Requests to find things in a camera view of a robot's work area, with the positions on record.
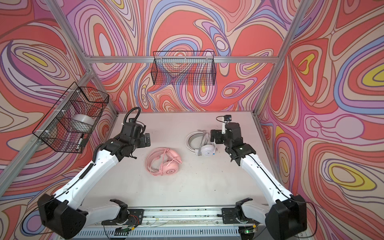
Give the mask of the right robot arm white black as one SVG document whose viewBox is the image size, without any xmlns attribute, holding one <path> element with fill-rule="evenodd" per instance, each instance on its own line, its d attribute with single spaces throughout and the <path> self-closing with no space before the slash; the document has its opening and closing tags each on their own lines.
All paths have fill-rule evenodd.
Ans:
<svg viewBox="0 0 384 240">
<path fill-rule="evenodd" d="M 248 173 L 262 191 L 268 206 L 247 200 L 240 204 L 247 219 L 266 226 L 274 240 L 286 240 L 307 230 L 307 204 L 300 195 L 294 196 L 265 167 L 251 145 L 231 131 L 211 130 L 211 142 L 225 145 L 226 153 Z"/>
</svg>

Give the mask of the white headphones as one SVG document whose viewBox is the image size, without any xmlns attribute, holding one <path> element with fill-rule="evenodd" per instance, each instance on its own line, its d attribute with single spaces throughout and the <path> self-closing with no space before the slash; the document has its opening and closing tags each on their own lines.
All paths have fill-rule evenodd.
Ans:
<svg viewBox="0 0 384 240">
<path fill-rule="evenodd" d="M 214 156 L 216 154 L 216 144 L 210 141 L 211 135 L 204 130 L 190 133 L 186 137 L 186 147 L 188 151 L 196 156 Z"/>
</svg>

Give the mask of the pink cat-ear headphones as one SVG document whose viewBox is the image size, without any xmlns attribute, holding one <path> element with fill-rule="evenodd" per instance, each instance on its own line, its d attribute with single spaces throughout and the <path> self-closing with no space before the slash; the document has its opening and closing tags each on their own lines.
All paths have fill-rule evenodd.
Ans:
<svg viewBox="0 0 384 240">
<path fill-rule="evenodd" d="M 146 157 L 145 167 L 153 176 L 176 174 L 183 163 L 180 155 L 170 148 L 155 148 Z"/>
</svg>

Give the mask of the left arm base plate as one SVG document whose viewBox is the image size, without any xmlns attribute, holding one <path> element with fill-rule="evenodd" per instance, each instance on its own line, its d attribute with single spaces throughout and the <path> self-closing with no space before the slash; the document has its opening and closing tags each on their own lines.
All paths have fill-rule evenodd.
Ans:
<svg viewBox="0 0 384 240">
<path fill-rule="evenodd" d="M 144 217 L 144 209 L 128 209 L 119 213 L 113 220 L 102 221 L 103 226 L 131 226 L 137 227 L 142 224 Z"/>
</svg>

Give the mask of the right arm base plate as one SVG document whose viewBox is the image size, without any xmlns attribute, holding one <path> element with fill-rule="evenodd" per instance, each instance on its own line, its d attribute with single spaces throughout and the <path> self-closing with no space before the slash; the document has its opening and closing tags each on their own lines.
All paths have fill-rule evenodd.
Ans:
<svg viewBox="0 0 384 240">
<path fill-rule="evenodd" d="M 255 224 L 256 226 L 260 224 L 255 220 L 247 218 L 238 207 L 221 208 L 221 213 L 217 214 L 217 216 L 222 218 L 224 224 Z"/>
</svg>

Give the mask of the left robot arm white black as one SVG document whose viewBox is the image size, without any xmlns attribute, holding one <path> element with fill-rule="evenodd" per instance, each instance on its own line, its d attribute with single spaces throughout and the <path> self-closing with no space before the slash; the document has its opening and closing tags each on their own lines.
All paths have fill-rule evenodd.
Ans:
<svg viewBox="0 0 384 240">
<path fill-rule="evenodd" d="M 90 190 L 123 158 L 132 157 L 138 148 L 150 147 L 150 134 L 137 139 L 124 139 L 121 134 L 100 144 L 92 160 L 65 186 L 54 194 L 44 194 L 38 200 L 42 225 L 69 240 L 84 227 L 99 222 L 112 221 L 124 225 L 130 218 L 126 203 L 111 199 L 110 204 L 95 209 L 81 209 Z"/>
</svg>

